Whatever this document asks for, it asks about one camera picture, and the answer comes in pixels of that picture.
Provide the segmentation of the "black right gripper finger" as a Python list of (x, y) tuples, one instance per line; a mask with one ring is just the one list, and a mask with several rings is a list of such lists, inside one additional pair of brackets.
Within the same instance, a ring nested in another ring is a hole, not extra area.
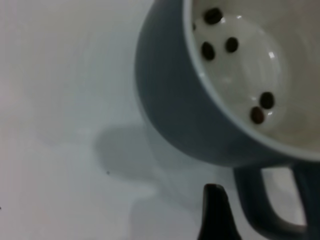
[(240, 240), (228, 195), (219, 184), (203, 188), (202, 219), (199, 240)]

